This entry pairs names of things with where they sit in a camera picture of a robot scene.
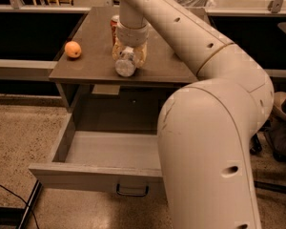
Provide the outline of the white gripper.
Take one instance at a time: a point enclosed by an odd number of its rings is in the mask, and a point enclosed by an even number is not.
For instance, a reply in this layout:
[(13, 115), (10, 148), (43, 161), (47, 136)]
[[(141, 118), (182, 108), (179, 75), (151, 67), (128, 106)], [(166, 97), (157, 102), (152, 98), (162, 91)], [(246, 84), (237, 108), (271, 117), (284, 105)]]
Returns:
[(134, 49), (136, 56), (136, 67), (140, 68), (144, 65), (147, 57), (148, 27), (132, 29), (118, 22), (116, 27), (115, 43), (112, 47), (112, 58), (117, 60), (124, 50), (124, 45)]

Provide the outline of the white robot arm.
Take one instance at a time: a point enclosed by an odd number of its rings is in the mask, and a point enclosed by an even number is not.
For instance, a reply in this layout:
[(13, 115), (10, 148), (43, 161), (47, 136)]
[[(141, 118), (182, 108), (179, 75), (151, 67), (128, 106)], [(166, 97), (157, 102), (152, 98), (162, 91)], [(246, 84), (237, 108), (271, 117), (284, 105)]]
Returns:
[(120, 0), (141, 13), (196, 76), (158, 118), (158, 153), (174, 229), (262, 229), (249, 145), (269, 117), (269, 75), (174, 0)]

